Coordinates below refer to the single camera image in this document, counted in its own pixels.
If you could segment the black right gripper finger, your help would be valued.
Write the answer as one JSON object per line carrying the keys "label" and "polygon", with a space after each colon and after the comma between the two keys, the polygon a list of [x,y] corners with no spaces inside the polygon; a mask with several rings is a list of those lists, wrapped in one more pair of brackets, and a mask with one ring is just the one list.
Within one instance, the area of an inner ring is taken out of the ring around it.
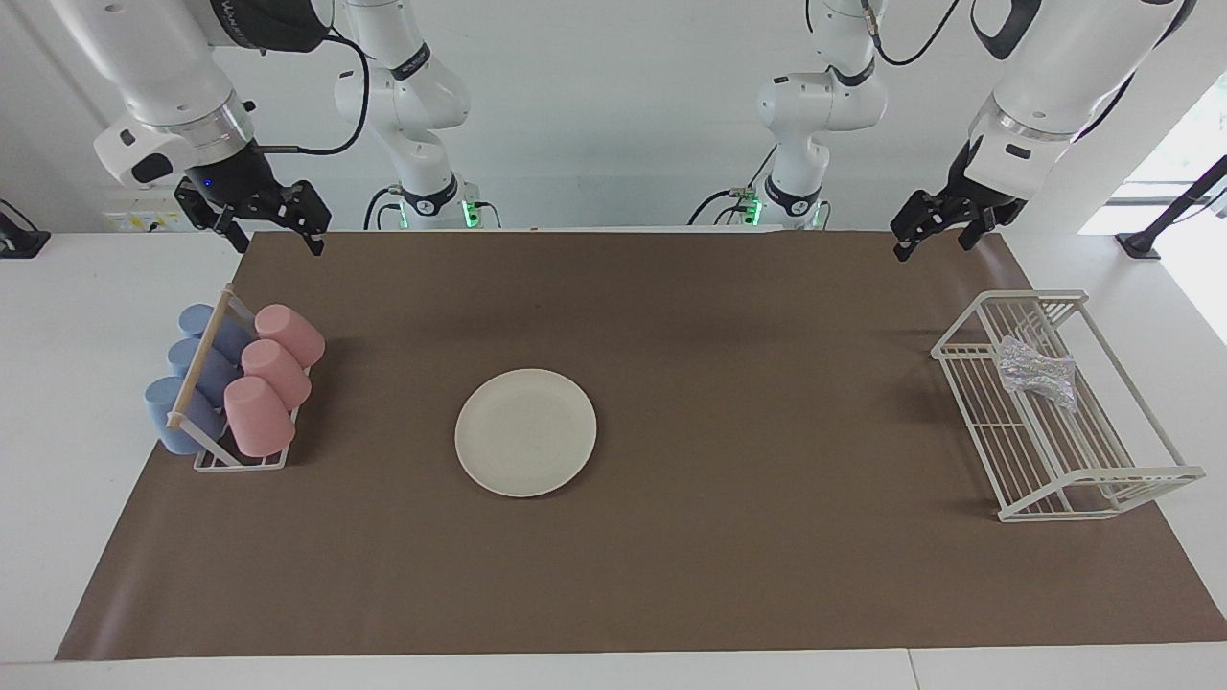
{"label": "black right gripper finger", "polygon": [[313,255],[321,255],[333,211],[308,180],[282,188],[282,227],[297,233]]}
{"label": "black right gripper finger", "polygon": [[215,209],[194,184],[178,184],[174,192],[185,219],[198,230],[211,231],[225,239],[240,254],[249,248],[250,239],[236,222],[234,209],[223,205]]}

